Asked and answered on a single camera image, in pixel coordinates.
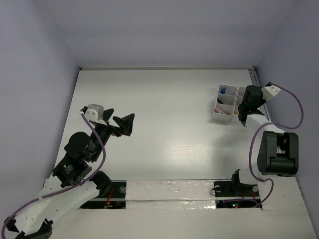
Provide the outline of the pink-capped white marker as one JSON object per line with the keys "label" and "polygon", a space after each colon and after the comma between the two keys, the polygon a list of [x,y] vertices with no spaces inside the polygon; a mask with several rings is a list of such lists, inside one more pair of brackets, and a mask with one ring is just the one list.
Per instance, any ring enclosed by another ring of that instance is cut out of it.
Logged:
{"label": "pink-capped white marker", "polygon": [[218,109],[218,108],[215,108],[215,109],[214,109],[214,112],[215,112],[216,114],[225,115],[225,112],[223,112],[222,110],[220,110],[220,109]]}

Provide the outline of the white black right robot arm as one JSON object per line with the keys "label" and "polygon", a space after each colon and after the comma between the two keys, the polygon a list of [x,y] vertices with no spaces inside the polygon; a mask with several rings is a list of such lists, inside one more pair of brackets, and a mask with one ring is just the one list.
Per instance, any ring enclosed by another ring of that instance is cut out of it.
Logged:
{"label": "white black right robot arm", "polygon": [[271,83],[263,88],[250,85],[245,89],[238,118],[254,135],[248,167],[236,170],[229,183],[234,195],[245,194],[258,182],[272,183],[273,176],[295,176],[299,169],[299,137],[292,132],[295,127],[274,123],[260,111],[260,107],[280,91],[280,86]]}

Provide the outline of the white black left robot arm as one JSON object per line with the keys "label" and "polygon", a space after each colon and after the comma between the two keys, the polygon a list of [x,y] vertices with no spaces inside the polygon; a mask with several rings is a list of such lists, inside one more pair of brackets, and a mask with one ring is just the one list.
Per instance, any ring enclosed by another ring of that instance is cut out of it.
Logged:
{"label": "white black left robot arm", "polygon": [[105,146],[111,136],[130,136],[135,118],[134,114],[116,117],[113,112],[96,104],[80,110],[91,134],[79,131],[69,138],[64,157],[45,179],[37,197],[4,221],[2,238],[10,231],[18,239],[48,239],[67,214],[97,196],[111,194],[112,180],[101,170],[106,161]]}

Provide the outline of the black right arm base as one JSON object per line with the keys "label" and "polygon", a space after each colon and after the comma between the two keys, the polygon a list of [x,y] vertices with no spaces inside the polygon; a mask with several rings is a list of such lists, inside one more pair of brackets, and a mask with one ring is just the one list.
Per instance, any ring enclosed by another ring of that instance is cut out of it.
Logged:
{"label": "black right arm base", "polygon": [[262,208],[258,186],[215,181],[210,189],[217,209]]}

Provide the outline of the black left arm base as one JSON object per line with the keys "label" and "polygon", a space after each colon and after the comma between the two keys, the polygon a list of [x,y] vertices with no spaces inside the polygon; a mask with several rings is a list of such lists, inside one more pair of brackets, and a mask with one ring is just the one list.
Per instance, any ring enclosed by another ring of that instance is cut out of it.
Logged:
{"label": "black left arm base", "polygon": [[113,181],[112,188],[106,196],[98,196],[80,206],[80,209],[125,209],[126,181]]}

